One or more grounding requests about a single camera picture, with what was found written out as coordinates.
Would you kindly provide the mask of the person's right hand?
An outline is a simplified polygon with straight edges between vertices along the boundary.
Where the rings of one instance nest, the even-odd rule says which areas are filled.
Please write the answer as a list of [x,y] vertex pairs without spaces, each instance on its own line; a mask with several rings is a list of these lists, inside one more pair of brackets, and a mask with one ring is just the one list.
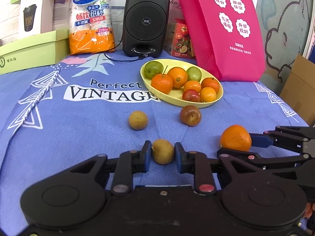
[[315,203],[307,203],[307,206],[305,208],[305,212],[303,214],[304,218],[310,218],[313,214],[313,212],[315,211]]

